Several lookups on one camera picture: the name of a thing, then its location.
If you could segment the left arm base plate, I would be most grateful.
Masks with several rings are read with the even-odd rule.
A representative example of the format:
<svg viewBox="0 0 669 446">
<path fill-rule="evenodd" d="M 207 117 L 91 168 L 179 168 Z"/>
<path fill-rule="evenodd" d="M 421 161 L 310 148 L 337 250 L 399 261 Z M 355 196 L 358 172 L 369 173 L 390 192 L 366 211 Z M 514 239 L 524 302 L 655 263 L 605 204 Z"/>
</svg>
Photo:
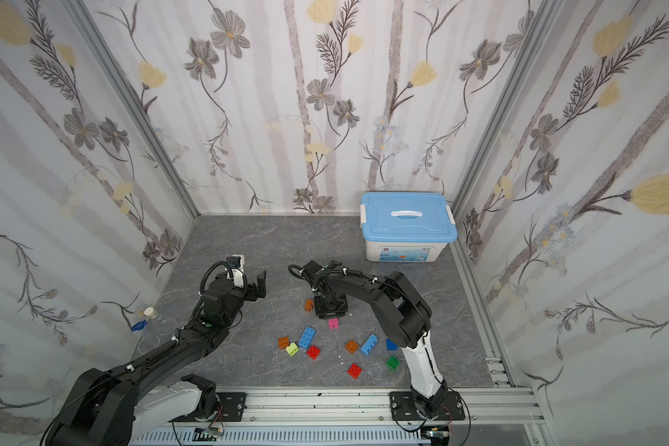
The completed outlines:
<svg viewBox="0 0 669 446">
<path fill-rule="evenodd" d="M 202 396 L 196 408 L 174 422 L 241 422 L 246 408 L 245 392 L 217 392 Z"/>
</svg>

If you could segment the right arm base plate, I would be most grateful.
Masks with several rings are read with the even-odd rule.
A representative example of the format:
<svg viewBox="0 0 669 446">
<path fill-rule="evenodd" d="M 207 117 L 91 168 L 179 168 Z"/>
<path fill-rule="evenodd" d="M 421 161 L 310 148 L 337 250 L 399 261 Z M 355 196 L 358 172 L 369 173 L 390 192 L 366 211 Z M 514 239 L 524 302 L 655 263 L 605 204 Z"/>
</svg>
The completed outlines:
<svg viewBox="0 0 669 446">
<path fill-rule="evenodd" d="M 466 409 L 461 396 L 456 391 L 447 390 L 439 403 L 433 403 L 411 390 L 392 391 L 390 399 L 391 417 L 397 422 L 464 421 Z"/>
</svg>

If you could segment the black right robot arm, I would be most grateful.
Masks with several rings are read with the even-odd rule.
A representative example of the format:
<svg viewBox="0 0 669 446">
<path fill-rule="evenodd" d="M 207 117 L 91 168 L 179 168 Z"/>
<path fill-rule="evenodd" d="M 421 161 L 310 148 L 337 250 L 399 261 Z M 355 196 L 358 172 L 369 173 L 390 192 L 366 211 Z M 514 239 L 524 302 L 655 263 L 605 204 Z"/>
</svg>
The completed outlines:
<svg viewBox="0 0 669 446">
<path fill-rule="evenodd" d="M 369 305 L 384 335 L 403 350 L 414 405 L 433 418 L 444 405 L 448 386 L 431 346 L 431 308 L 409 279 L 399 271 L 378 278 L 336 261 L 325 267 L 314 261 L 304 266 L 291 264 L 288 272 L 308 284 L 320 319 L 345 316 L 350 297 Z"/>
</svg>

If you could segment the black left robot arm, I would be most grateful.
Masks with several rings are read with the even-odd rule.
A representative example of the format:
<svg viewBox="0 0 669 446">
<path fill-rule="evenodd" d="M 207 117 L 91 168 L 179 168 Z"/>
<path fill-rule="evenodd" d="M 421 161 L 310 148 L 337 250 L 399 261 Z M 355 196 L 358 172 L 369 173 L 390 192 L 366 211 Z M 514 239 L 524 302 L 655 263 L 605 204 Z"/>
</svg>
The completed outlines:
<svg viewBox="0 0 669 446">
<path fill-rule="evenodd" d="M 93 368 L 81 374 L 41 444 L 128 445 L 178 418 L 218 418 L 222 404 L 212 381 L 190 374 L 165 390 L 158 386 L 214 352 L 230 334 L 243 304 L 267 295 L 267 274 L 248 282 L 236 269 L 237 262 L 228 258 L 208 268 L 191 317 L 167 342 L 110 370 Z"/>
</svg>

